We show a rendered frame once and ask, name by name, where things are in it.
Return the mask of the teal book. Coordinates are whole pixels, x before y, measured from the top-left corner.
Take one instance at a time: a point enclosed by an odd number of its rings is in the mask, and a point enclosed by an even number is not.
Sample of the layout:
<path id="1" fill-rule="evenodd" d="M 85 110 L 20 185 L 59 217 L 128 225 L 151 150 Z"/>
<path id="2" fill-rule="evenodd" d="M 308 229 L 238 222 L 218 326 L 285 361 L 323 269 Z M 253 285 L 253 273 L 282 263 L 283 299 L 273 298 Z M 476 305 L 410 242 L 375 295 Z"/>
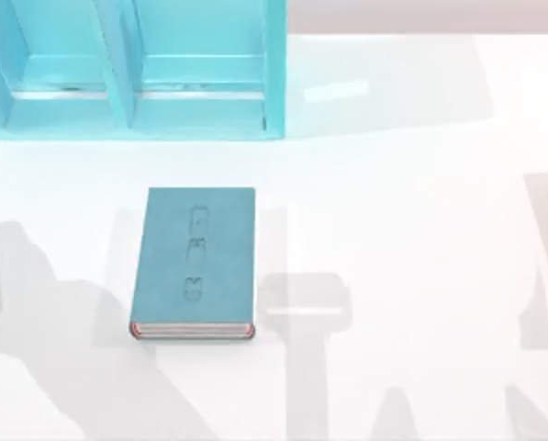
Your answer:
<path id="1" fill-rule="evenodd" d="M 256 191 L 152 187 L 129 317 L 138 340 L 255 334 Z"/>

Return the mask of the light blue rack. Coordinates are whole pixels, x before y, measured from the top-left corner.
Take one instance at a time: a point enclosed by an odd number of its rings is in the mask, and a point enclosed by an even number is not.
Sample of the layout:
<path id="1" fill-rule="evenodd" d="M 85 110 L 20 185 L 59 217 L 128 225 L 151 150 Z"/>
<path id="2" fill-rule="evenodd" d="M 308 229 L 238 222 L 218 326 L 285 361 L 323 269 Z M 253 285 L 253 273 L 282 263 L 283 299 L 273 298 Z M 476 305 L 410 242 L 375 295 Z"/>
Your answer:
<path id="1" fill-rule="evenodd" d="M 285 135 L 288 0 L 0 0 L 0 140 Z"/>

